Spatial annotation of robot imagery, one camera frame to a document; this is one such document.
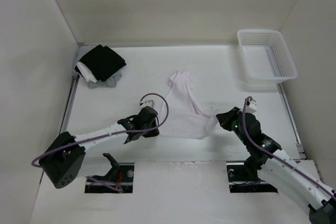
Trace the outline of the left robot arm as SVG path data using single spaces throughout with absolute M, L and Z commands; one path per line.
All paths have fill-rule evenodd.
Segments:
M 111 150 L 141 137 L 158 135 L 157 112 L 150 106 L 144 106 L 138 114 L 120 119 L 102 130 L 81 135 L 68 131 L 60 133 L 33 164 L 43 169 L 57 189 L 68 186 L 77 177 L 108 185 L 117 182 L 120 170 Z M 83 166 L 87 165 L 87 158 L 95 153 L 100 153 L 108 163 L 103 164 L 100 170 L 85 170 Z

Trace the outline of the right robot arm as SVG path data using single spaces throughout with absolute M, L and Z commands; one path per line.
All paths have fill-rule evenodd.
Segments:
M 292 160 L 280 144 L 262 132 L 253 114 L 234 107 L 216 118 L 220 127 L 233 132 L 250 154 L 239 169 L 228 169 L 231 181 L 262 180 L 295 202 L 311 223 L 335 223 L 335 189 Z

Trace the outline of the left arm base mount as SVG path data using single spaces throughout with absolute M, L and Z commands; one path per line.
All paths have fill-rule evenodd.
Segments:
M 119 163 L 109 153 L 102 154 L 109 162 L 103 175 L 86 178 L 86 194 L 129 194 L 133 192 L 134 163 Z

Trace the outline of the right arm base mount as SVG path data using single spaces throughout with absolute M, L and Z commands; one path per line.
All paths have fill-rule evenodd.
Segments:
M 256 170 L 243 162 L 228 162 L 226 169 L 231 193 L 278 193 L 277 188 L 258 178 Z

